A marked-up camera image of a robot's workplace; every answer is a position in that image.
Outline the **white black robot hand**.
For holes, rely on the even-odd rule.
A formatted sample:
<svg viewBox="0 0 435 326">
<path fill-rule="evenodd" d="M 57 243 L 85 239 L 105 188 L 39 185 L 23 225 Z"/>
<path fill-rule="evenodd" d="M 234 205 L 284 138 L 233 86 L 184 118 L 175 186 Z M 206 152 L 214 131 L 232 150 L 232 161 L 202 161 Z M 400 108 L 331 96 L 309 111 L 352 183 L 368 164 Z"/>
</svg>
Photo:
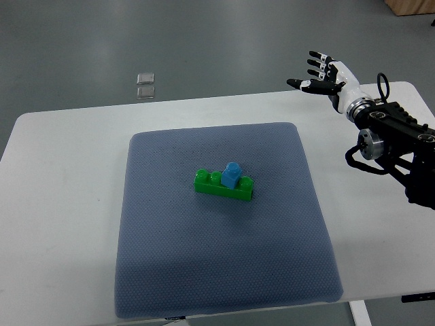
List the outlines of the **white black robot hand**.
<svg viewBox="0 0 435 326">
<path fill-rule="evenodd" d="M 360 110 L 374 105 L 375 101 L 363 92 L 355 75 L 343 62 L 320 52 L 310 51 L 307 73 L 311 79 L 288 79 L 287 85 L 308 94 L 328 96 L 337 113 L 345 114 L 351 122 Z"/>
</svg>

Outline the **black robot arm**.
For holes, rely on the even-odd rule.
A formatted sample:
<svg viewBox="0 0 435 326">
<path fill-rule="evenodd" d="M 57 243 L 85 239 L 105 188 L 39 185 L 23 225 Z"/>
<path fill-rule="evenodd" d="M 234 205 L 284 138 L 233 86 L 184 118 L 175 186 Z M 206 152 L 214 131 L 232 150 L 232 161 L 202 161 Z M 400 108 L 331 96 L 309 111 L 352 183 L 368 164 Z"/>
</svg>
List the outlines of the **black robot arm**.
<svg viewBox="0 0 435 326">
<path fill-rule="evenodd" d="M 419 124 L 399 103 L 368 105 L 349 115 L 360 130 L 345 154 L 347 164 L 375 175 L 391 175 L 408 201 L 434 208 L 434 130 Z"/>
</svg>

